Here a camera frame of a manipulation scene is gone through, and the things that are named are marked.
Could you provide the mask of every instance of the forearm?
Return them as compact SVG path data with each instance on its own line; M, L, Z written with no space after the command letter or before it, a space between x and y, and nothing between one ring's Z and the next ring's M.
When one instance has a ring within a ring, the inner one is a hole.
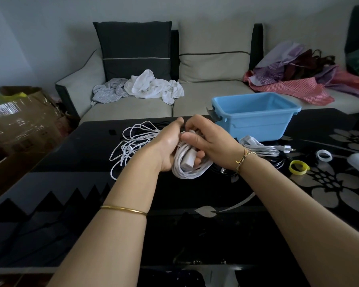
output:
M143 148L123 169L104 205L148 212L160 165ZM48 286L136 286L146 217L101 209L68 253Z
M356 230L262 158L248 155L240 174L268 209L311 285L359 286Z

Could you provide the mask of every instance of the right hand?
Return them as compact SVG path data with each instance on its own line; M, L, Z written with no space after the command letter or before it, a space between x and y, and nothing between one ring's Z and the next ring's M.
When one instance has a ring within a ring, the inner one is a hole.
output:
M197 129L201 130L205 139L188 132ZM242 158L245 148L222 127L201 115L194 115L186 122L186 131L181 135L181 140L204 151L219 166L230 170L236 169L236 161Z

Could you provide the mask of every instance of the cardboard box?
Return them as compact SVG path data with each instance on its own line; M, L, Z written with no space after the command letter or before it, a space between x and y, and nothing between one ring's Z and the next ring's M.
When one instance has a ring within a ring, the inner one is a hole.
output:
M0 105L0 148L7 154L47 153L70 128L65 116L40 87L3 86L3 95L23 92L27 97Z
M45 153L16 153L0 161L0 195L28 173Z

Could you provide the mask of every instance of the tangled white cable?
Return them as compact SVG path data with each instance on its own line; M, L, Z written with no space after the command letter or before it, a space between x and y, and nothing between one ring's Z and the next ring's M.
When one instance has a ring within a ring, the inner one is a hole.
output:
M140 129L144 133L133 134L133 130ZM129 130L129 137L125 136L125 132ZM150 121L145 121L141 124L135 124L131 127L126 128L122 132L122 136L125 140L122 140L117 147L113 150L110 155L109 160L114 161L119 159L115 165L113 165L110 176L113 177L113 169L119 164L120 166L126 166L127 161L131 159L133 154L135 154L139 149L144 145L148 144L153 138L155 138L161 132L155 125ZM114 157L114 153L118 150L122 150L122 154ZM203 158L201 164L197 168L193 168L194 161L196 159L197 151L191 145L180 141L177 145L177 150L174 156L174 163L172 166L172 173L181 179L193 179L201 176L212 164L213 162L208 158Z
M258 156L267 156L267 157L278 157L279 151L284 153L290 153L295 151L289 145L286 146L265 146L259 142L254 137L249 135L244 136L239 140L239 144L246 147L247 149L254 151Z

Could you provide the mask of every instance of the plastic container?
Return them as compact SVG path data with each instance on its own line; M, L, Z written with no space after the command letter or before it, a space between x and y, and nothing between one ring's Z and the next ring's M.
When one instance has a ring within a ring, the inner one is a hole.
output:
M292 115L301 106L274 92L215 97L211 100L216 121L238 140L246 135L258 141L273 141L282 137Z

